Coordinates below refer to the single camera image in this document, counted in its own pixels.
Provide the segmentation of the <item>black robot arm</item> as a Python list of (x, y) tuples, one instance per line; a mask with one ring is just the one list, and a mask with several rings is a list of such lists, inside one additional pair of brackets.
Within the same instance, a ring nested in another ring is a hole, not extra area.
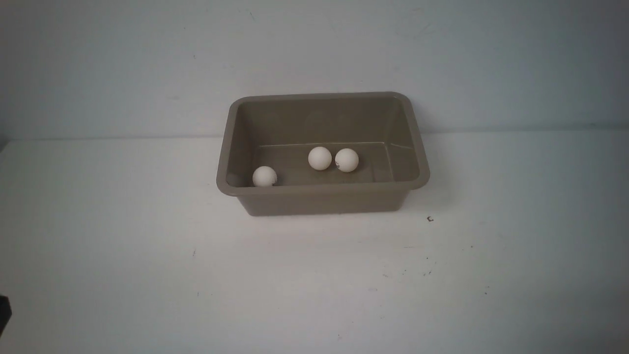
[(7, 327), (10, 318), (13, 316), (10, 300), (7, 296), (0, 295), (0, 336)]

